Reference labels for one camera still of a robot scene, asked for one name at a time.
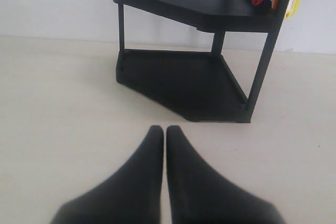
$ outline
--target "shelf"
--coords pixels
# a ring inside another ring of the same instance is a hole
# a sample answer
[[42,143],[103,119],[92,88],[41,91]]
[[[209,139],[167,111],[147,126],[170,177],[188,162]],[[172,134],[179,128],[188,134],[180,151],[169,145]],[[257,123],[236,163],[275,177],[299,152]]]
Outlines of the shelf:
[[223,57],[207,52],[120,52],[117,81],[189,121],[246,122],[246,97]]
[[268,33],[274,26],[273,11],[253,6],[252,0],[113,0],[160,15],[198,30]]

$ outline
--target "white floor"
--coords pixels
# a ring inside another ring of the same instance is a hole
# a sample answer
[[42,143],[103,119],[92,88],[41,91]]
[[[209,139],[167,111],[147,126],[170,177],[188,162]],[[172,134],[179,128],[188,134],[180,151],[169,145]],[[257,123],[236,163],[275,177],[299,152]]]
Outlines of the white floor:
[[[251,124],[190,123],[114,78],[114,44],[0,38],[0,223],[46,224],[149,126],[182,126],[221,174],[289,224],[336,222],[336,56],[275,53]],[[223,52],[248,91],[260,52]],[[171,223],[164,178],[162,223]]]

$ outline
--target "lower shelf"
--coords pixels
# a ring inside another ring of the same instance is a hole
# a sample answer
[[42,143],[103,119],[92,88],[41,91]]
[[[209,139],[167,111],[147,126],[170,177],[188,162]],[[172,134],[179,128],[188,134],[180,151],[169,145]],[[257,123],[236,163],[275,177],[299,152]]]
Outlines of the lower shelf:
[[126,49],[117,81],[189,121],[250,121],[247,99],[223,57],[207,52]]

